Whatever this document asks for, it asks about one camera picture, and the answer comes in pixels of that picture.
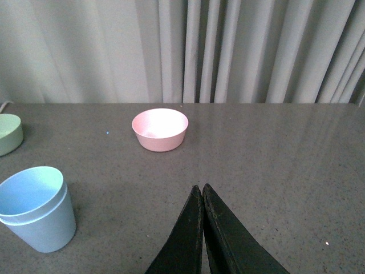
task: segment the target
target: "speckled gray surface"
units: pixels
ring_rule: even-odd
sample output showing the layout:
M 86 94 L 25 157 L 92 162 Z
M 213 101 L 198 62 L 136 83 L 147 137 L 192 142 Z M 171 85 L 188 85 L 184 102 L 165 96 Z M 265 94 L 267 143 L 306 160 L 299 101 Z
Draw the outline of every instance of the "speckled gray surface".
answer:
M 131 122 L 161 106 L 190 124 L 180 147 L 150 152 Z M 0 182 L 29 167 L 60 169 L 78 229 L 42 254 L 0 224 L 0 273 L 143 273 L 191 186 L 205 183 L 289 272 L 365 273 L 364 108 L 13 104 L 5 113 L 21 117 L 25 140 L 0 157 Z

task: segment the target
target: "pink bowl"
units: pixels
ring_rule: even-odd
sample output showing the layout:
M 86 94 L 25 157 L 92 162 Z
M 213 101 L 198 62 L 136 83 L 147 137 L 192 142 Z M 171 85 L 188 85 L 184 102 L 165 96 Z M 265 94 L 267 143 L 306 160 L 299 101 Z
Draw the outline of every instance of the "pink bowl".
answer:
M 137 115 L 132 128 L 144 148 L 163 152 L 183 142 L 188 124 L 188 118 L 177 110 L 154 108 Z

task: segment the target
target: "white curtain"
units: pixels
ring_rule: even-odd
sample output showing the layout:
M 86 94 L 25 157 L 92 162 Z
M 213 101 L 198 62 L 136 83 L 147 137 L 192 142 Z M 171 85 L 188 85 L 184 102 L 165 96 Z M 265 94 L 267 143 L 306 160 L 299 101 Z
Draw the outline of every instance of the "white curtain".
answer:
M 1 0 L 0 102 L 348 103 L 365 0 Z

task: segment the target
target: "cup rim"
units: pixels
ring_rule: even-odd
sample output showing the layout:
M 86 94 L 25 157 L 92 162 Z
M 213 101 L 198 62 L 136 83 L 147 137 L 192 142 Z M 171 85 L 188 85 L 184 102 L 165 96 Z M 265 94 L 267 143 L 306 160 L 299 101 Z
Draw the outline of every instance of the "cup rim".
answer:
M 36 208 L 33 208 L 31 210 L 28 210 L 28 211 L 25 211 L 25 212 L 22 212 L 22 213 L 17 213 L 17 214 L 2 214 L 0 212 L 0 218 L 1 217 L 20 217 L 20 216 L 25 216 L 25 215 L 28 215 L 30 213 L 33 213 L 35 211 L 37 211 L 38 209 L 44 207 L 46 204 L 48 204 L 50 201 L 52 201 L 60 192 L 60 190 L 62 189 L 62 187 L 64 186 L 64 179 L 63 179 L 63 175 L 62 175 L 62 172 L 60 172 L 57 168 L 55 167 L 50 167 L 50 166 L 37 166 L 37 167 L 31 167 L 31 168 L 27 168 L 25 170 L 21 170 L 13 175 L 11 175 L 9 178 L 7 178 L 5 181 L 3 181 L 1 184 L 0 184 L 0 191 L 1 191 L 1 188 L 6 184 L 6 183 L 9 183 L 10 181 L 12 181 L 12 179 L 16 176 L 19 176 L 19 174 L 21 173 L 24 173 L 24 172 L 29 172 L 30 170 L 35 170 L 35 169 L 52 169 L 53 171 L 55 171 L 56 173 L 58 173 L 58 175 L 60 175 L 60 179 L 61 179 L 61 184 L 58 188 L 58 190 L 49 198 L 47 199 L 45 202 L 43 202 L 41 205 L 37 206 Z

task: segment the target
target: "white cable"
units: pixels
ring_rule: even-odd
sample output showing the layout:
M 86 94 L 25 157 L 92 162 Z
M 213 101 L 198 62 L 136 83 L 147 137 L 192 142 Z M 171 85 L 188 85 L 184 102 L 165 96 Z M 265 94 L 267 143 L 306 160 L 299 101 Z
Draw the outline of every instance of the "white cable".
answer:
M 12 101 L 5 101 L 5 102 L 2 103 L 2 105 L 0 107 L 0 113 L 4 110 L 4 108 L 6 107 L 6 105 L 9 104 L 9 103 L 14 104 L 14 102 L 12 102 Z

